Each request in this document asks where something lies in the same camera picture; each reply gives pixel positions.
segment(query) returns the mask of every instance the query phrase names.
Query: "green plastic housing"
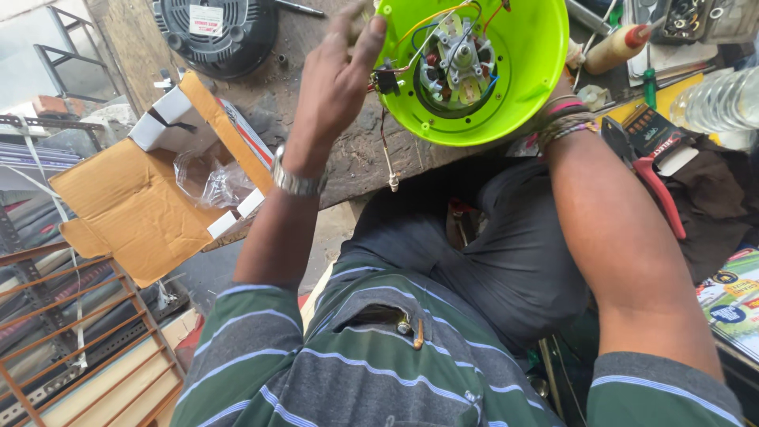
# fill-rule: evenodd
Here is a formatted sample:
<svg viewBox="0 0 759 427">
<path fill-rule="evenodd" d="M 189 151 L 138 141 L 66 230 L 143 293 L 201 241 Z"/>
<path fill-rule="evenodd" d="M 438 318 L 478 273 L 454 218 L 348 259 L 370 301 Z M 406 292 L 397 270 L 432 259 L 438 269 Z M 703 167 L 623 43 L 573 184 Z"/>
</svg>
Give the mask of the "green plastic housing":
<svg viewBox="0 0 759 427">
<path fill-rule="evenodd" d="M 478 1 L 483 11 L 478 21 L 480 29 L 475 27 L 474 32 L 481 34 L 481 27 L 499 7 L 500 0 Z M 377 14 L 386 18 L 388 31 L 376 65 L 391 58 L 395 60 L 393 67 L 405 67 L 414 54 L 411 37 L 400 46 L 398 40 L 425 17 L 460 3 L 461 0 L 382 0 Z M 559 81 L 566 60 L 569 22 L 564 0 L 512 0 L 511 7 L 511 12 L 499 11 L 487 28 L 501 78 L 479 110 L 460 119 L 444 119 L 430 112 L 414 90 L 416 63 L 398 76 L 402 81 L 401 95 L 380 94 L 380 102 L 412 134 L 442 145 L 484 144 L 523 125 L 548 100 Z M 462 8 L 455 13 L 472 20 L 477 16 L 475 8 Z M 425 33 L 417 35 L 417 43 L 424 41 Z"/>
</svg>

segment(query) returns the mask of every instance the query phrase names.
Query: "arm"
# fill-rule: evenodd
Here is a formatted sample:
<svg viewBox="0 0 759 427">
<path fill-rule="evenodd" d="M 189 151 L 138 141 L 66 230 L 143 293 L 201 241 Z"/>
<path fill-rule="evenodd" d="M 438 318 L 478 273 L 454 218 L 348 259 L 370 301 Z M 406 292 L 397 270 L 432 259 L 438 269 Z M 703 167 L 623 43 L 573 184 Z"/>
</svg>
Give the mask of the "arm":
<svg viewBox="0 0 759 427">
<path fill-rule="evenodd" d="M 562 79 L 553 97 L 567 93 Z M 598 301 L 600 354 L 662 356 L 723 381 L 685 260 L 644 186 L 589 131 L 546 151 L 567 246 Z"/>
<path fill-rule="evenodd" d="M 335 17 L 322 44 L 306 57 L 295 123 L 282 158 L 282 167 L 296 176 L 322 175 L 332 143 L 364 104 L 386 28 L 384 18 L 372 18 L 358 37 L 351 60 L 348 41 L 353 38 L 353 20 L 365 3 L 348 6 Z M 273 188 L 243 244 L 234 281 L 297 291 L 318 210 L 319 198 L 296 197 Z"/>
</svg>

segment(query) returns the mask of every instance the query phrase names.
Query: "open cardboard box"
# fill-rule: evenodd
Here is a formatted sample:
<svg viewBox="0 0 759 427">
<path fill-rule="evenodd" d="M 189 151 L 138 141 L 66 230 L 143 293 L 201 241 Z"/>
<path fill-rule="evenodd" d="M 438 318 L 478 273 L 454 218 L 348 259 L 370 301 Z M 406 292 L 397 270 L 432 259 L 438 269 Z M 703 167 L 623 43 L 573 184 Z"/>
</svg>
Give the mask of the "open cardboard box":
<svg viewBox="0 0 759 427">
<path fill-rule="evenodd" d="M 174 151 L 204 150 L 216 142 L 213 135 L 257 186 L 236 210 L 195 207 L 176 183 Z M 112 253 L 146 287 L 217 237 L 239 230 L 272 185 L 271 162 L 271 152 L 240 112 L 190 71 L 129 137 L 49 181 L 78 216 L 61 224 L 74 249 L 85 258 Z"/>
</svg>

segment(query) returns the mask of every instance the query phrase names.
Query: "glue bottle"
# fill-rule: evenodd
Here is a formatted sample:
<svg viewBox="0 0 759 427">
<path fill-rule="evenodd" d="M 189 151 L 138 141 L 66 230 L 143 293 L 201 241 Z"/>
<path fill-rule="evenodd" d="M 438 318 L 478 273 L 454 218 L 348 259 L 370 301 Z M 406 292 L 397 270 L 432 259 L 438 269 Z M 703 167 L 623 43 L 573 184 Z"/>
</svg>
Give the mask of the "glue bottle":
<svg viewBox="0 0 759 427">
<path fill-rule="evenodd" d="M 625 25 L 618 29 L 588 51 L 585 70 L 591 74 L 602 74 L 624 64 L 643 50 L 651 37 L 651 30 L 649 25 Z"/>
</svg>

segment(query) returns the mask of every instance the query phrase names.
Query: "concrete floor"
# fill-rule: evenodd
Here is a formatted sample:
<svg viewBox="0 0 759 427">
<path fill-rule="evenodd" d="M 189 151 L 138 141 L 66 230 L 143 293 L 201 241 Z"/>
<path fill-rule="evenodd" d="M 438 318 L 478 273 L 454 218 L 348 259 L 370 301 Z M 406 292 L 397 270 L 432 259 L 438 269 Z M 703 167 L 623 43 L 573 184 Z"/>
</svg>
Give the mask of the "concrete floor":
<svg viewBox="0 0 759 427">
<path fill-rule="evenodd" d="M 308 266 L 298 295 L 316 286 L 324 270 L 340 255 L 340 245 L 353 235 L 356 216 L 350 202 L 319 212 Z M 216 300 L 215 294 L 228 286 L 242 249 L 243 241 L 207 253 L 199 253 L 172 271 L 168 277 L 186 273 L 179 281 L 190 292 L 200 312 L 208 315 Z"/>
</svg>

